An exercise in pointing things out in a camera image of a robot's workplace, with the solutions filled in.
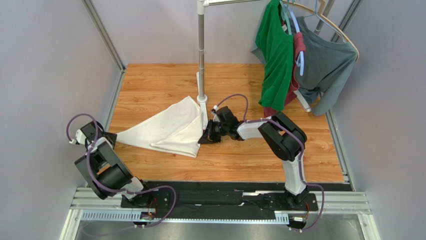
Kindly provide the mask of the white cloth napkin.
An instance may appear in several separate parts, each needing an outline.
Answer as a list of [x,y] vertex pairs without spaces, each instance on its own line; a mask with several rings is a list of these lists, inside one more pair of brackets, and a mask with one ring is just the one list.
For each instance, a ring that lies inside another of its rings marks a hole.
[[203,135],[203,113],[189,95],[147,120],[117,133],[133,147],[195,158]]

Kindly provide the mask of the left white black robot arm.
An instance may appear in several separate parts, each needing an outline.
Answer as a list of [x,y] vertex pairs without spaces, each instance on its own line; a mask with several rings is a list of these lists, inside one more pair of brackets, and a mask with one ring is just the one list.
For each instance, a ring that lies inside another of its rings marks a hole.
[[154,197],[151,193],[134,194],[147,190],[148,186],[132,174],[114,151],[117,139],[115,133],[106,132],[99,122],[91,121],[76,132],[77,143],[84,144],[88,149],[92,141],[95,140],[95,126],[98,126],[98,140],[95,141],[89,159],[83,155],[74,162],[74,165],[88,183],[88,187],[101,200],[117,195],[116,192],[100,187],[95,182],[97,180],[106,188],[123,190],[119,192],[122,207],[148,207],[153,202]]

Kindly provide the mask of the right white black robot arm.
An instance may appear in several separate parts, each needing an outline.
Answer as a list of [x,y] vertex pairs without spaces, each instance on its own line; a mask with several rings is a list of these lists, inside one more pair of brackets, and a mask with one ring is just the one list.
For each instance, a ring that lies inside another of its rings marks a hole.
[[283,112],[258,120],[238,120],[227,107],[213,110],[198,143],[215,144],[228,136],[235,141],[264,139],[271,151],[282,161],[285,174],[285,201],[291,207],[301,204],[307,197],[303,156],[307,136]]

